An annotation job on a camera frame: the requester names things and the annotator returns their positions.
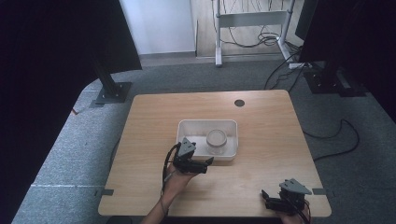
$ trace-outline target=metal stand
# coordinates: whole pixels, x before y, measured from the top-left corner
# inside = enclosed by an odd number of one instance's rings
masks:
[[[353,78],[339,73],[339,67],[344,60],[345,48],[354,26],[364,7],[364,0],[358,1],[346,18],[341,34],[334,45],[326,65],[319,73],[304,73],[312,93],[339,93],[341,96],[365,96],[365,88],[356,84]]]
[[[91,107],[100,107],[104,104],[120,104],[124,103],[132,82],[115,82],[111,75],[105,72],[105,69],[98,62],[96,57],[88,50],[90,63],[96,75],[103,84],[96,100],[92,101]]]
[[[291,15],[293,13],[294,1],[290,0],[287,11],[269,11],[240,14],[220,14],[220,1],[217,0],[216,29],[218,31],[216,38],[216,66],[222,66],[221,60],[221,38],[220,28],[240,27],[240,26],[257,26],[257,25],[282,25],[282,35],[277,41],[279,48],[285,60],[292,62],[289,51],[286,49],[286,35],[288,34]]]

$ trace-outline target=gray carpet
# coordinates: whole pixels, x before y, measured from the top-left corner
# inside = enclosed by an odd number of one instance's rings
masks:
[[[113,147],[137,94],[194,91],[262,90],[265,80],[281,61],[196,63],[145,67],[143,71],[115,74],[116,81],[132,81],[124,104],[90,108],[102,85],[97,80],[79,96],[35,182],[30,187],[13,223],[106,223],[97,208],[110,167]],[[282,68],[278,74],[288,71]],[[288,90],[297,72],[277,89]],[[268,83],[272,87],[276,76]],[[331,135],[340,119],[358,130],[359,147],[346,155],[316,162],[323,186],[329,191],[332,215],[317,218],[327,223],[394,223],[396,213],[396,125],[369,93],[342,98],[314,95],[304,77],[290,97],[302,128],[316,135]],[[357,136],[344,125],[332,139],[306,136],[313,158],[350,149]]]

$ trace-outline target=round lid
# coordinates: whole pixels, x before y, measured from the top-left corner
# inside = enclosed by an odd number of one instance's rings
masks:
[[[207,134],[206,142],[211,147],[223,147],[227,143],[227,135],[221,130],[212,130]]]

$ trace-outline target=hole in table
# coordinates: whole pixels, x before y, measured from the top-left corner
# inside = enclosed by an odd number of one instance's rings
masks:
[[[243,101],[243,100],[235,100],[234,104],[236,106],[242,107],[242,106],[245,105],[245,101]]]

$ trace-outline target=wooden table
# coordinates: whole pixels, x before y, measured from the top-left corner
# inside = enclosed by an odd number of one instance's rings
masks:
[[[236,100],[245,105],[238,107]],[[183,119],[233,119],[239,148],[233,161],[215,162],[173,202],[175,217],[274,217],[264,189],[278,197],[279,183],[295,178],[322,188],[289,94],[286,91],[223,91],[138,95],[123,130],[99,213],[145,216],[158,201],[163,161],[176,143]],[[308,195],[313,217],[327,217],[324,195]]]

